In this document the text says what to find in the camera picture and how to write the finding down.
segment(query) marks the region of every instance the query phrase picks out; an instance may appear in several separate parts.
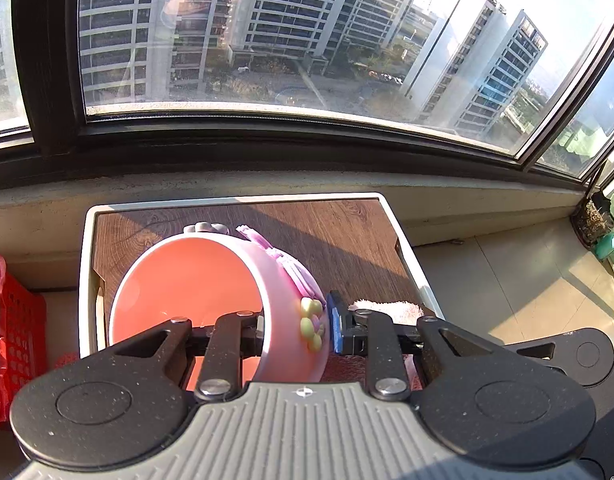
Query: red plastic basket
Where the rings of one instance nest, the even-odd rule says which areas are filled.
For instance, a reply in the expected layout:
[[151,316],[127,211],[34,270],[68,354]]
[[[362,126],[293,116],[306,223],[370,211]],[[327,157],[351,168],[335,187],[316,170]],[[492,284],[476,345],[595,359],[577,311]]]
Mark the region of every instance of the red plastic basket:
[[0,256],[0,424],[22,386],[47,371],[46,306],[6,271]]

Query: gray ribbed cover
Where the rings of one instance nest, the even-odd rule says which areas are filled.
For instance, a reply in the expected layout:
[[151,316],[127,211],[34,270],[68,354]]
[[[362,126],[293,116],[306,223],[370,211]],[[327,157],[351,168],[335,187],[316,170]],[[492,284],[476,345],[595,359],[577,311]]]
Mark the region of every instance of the gray ribbed cover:
[[576,463],[511,473],[466,462],[431,439],[405,404],[359,384],[250,384],[201,407],[185,433],[144,462],[101,473],[31,463],[20,480],[591,480]]

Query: window frame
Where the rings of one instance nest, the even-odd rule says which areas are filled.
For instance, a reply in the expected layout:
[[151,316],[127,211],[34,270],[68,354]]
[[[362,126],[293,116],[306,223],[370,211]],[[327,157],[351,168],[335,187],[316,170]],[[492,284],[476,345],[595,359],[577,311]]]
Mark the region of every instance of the window frame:
[[12,0],[14,51],[30,129],[0,134],[0,188],[128,172],[319,168],[583,189],[614,146],[613,139],[580,176],[538,163],[612,62],[614,11],[552,98],[531,142],[514,156],[424,126],[343,114],[207,109],[87,117],[78,5],[79,0]]

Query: pink bucket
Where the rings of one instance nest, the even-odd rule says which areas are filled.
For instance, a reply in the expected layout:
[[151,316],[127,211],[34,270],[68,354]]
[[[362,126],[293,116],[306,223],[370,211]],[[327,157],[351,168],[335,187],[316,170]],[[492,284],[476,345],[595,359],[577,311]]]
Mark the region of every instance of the pink bucket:
[[[149,248],[120,284],[111,310],[110,344],[172,317],[188,317],[193,326],[206,326],[223,314],[262,310],[262,354],[244,360],[243,381],[319,381],[329,354],[327,315],[314,320],[316,328],[324,327],[322,347],[315,351],[301,335],[301,300],[306,289],[311,297],[322,299],[321,290],[300,263],[247,229],[239,231],[253,241],[193,232]],[[196,359],[190,389],[201,362]]]

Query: fluffy cloth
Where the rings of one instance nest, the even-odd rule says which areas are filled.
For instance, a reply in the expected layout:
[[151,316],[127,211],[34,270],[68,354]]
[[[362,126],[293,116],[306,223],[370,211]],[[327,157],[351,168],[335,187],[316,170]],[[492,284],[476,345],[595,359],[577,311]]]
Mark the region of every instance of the fluffy cloth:
[[[405,301],[373,303],[373,301],[360,300],[349,307],[350,310],[356,310],[357,308],[368,308],[383,312],[391,316],[393,322],[398,324],[415,325],[418,318],[424,316],[423,310],[418,305]],[[403,359],[405,360],[405,368],[409,377],[409,386],[412,390],[420,390],[422,386],[416,373],[413,357],[405,355]],[[365,358],[359,356],[338,356],[330,353],[321,382],[346,383],[354,381],[365,384]]]

